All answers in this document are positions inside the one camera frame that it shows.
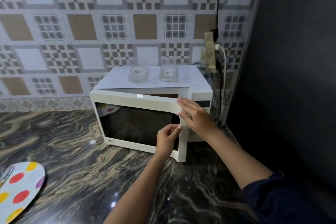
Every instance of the navy blue sleeve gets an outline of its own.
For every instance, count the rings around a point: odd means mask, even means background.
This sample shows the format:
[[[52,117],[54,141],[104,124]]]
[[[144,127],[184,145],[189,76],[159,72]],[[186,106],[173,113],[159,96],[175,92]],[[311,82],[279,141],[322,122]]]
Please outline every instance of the navy blue sleeve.
[[[282,172],[275,172],[268,179],[248,184],[243,188],[243,193],[260,223],[336,223]]]

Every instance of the white plate with colored dots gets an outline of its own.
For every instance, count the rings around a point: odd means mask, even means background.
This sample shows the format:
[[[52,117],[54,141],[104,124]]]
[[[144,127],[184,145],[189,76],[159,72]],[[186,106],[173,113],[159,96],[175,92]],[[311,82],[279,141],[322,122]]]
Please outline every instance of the white plate with colored dots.
[[[44,182],[45,171],[37,162],[20,162],[0,188],[0,224],[14,220],[34,199]]]

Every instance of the white microwave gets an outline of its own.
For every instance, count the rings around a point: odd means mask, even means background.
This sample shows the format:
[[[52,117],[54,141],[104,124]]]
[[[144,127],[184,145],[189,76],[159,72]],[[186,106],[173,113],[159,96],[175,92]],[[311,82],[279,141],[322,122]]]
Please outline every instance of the white microwave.
[[[130,67],[113,68],[90,92],[99,126],[107,144],[155,152],[156,134],[164,126],[180,124],[171,157],[184,162],[187,143],[202,141],[177,114],[177,97],[199,103],[210,112],[213,91],[196,66],[178,67],[177,82],[162,82],[160,66],[149,66],[147,82],[128,81]]]

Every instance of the right hand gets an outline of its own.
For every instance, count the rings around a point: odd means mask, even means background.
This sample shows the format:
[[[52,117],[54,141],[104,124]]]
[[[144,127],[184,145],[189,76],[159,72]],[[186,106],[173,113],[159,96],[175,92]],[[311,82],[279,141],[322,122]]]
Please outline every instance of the right hand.
[[[216,123],[212,120],[210,115],[196,102],[187,98],[178,97],[177,104],[182,107],[182,109],[188,113],[191,118],[184,112],[179,112],[177,115],[185,120],[189,128],[191,128],[203,140],[207,141],[212,134],[219,131]]]

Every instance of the red dot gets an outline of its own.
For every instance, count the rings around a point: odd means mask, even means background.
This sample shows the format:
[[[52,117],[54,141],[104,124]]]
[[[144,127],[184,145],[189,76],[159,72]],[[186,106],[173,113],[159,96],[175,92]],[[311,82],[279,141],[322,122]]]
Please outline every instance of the red dot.
[[[23,200],[25,200],[28,197],[28,195],[29,195],[29,190],[24,190],[20,192],[13,198],[13,204],[21,203]]]
[[[9,183],[12,184],[12,183],[16,183],[18,182],[19,180],[21,180],[23,178],[25,174],[24,173],[18,173],[16,175],[14,175],[10,180],[9,180]]]

